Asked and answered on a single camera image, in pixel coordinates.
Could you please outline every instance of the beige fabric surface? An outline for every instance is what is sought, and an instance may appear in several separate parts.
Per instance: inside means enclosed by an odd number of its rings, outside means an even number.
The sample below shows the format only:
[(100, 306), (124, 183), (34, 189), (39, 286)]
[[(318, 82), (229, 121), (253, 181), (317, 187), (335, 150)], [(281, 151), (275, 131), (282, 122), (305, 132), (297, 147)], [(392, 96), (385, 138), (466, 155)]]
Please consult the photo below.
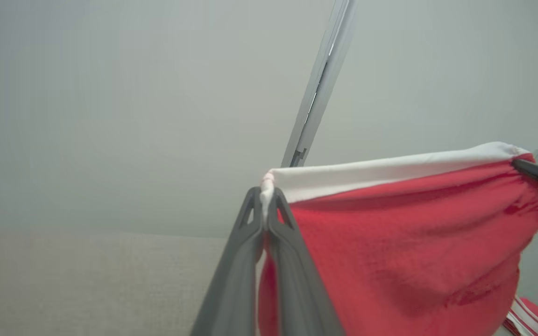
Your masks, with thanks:
[(134, 233), (0, 232), (0, 336), (185, 336), (225, 244)]

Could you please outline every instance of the towel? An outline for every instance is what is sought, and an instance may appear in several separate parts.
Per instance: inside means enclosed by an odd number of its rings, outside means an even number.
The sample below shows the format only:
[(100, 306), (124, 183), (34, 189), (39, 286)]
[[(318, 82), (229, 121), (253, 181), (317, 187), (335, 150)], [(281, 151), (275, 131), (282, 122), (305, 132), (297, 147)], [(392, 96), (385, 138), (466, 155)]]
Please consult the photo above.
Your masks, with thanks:
[[(309, 168), (276, 168), (263, 200), (286, 196), (349, 336), (491, 336), (514, 300), (521, 251), (538, 231), (538, 182), (502, 142)], [(267, 258), (259, 327), (278, 335)]]

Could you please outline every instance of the gray wall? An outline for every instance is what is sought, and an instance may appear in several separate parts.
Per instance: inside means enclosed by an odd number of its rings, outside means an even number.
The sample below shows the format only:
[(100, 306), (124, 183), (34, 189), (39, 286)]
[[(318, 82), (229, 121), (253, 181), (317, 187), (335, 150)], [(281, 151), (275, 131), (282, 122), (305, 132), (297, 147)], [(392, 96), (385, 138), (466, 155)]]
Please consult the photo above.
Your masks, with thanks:
[(332, 6), (0, 0), (0, 227), (227, 236)]
[(307, 166), (538, 144), (538, 1), (359, 3)]

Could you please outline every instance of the red towel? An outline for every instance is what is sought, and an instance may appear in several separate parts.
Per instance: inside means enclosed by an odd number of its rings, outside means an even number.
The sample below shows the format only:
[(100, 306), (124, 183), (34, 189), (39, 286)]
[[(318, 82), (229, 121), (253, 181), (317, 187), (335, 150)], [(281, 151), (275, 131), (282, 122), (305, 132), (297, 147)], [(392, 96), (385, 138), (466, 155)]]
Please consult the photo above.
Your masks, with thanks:
[[(491, 336), (514, 299), (520, 252), (538, 231), (538, 183), (523, 149), (467, 149), (269, 171), (349, 336)], [(275, 268), (259, 326), (277, 336)]]

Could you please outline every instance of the white stripe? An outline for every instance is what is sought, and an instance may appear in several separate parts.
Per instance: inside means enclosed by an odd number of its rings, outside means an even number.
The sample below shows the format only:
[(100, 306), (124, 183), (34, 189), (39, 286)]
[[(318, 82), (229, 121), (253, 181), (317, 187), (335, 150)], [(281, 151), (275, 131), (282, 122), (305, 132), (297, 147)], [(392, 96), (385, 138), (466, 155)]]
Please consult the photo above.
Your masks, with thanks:
[(275, 185), (283, 191), (289, 203), (294, 203), (384, 183), (422, 178), (481, 164), (500, 162), (525, 153), (529, 151), (503, 142), (490, 142), (461, 151), (410, 155), (333, 166), (274, 168), (269, 170), (263, 179), (263, 191), (271, 199)]
[(525, 323), (529, 328), (538, 334), (538, 317), (535, 315), (519, 297), (514, 298), (512, 312)]
[(511, 311), (508, 313), (508, 315), (506, 315), (506, 319), (509, 319), (510, 321), (512, 321), (512, 323), (514, 323), (514, 327), (516, 327), (521, 336), (536, 336), (532, 332), (530, 332), (530, 330), (528, 330), (525, 326), (523, 326), (520, 320), (517, 319), (517, 317), (514, 316)]

